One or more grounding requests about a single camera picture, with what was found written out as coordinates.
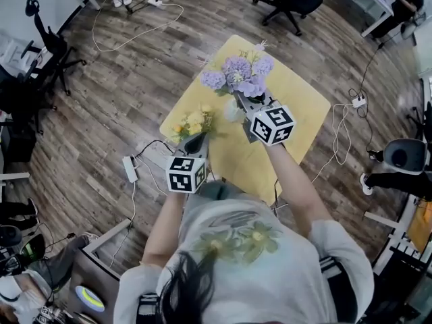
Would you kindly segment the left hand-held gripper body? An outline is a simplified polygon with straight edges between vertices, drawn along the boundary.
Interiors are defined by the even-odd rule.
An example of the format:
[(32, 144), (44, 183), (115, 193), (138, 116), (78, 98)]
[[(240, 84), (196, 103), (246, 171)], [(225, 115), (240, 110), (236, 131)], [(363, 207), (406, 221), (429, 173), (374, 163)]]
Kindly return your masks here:
[(194, 194), (208, 176), (208, 152), (187, 154), (177, 150), (167, 159), (165, 174), (169, 191)]

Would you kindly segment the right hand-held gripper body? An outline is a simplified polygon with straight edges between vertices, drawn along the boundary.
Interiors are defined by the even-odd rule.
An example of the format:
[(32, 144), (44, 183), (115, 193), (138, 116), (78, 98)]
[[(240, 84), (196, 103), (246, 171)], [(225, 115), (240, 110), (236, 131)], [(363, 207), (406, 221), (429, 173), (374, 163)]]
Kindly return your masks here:
[(268, 104), (254, 104), (248, 98), (248, 112), (242, 123), (249, 143), (261, 141), (267, 146), (285, 142), (296, 126), (296, 120), (286, 105), (282, 105), (271, 94)]

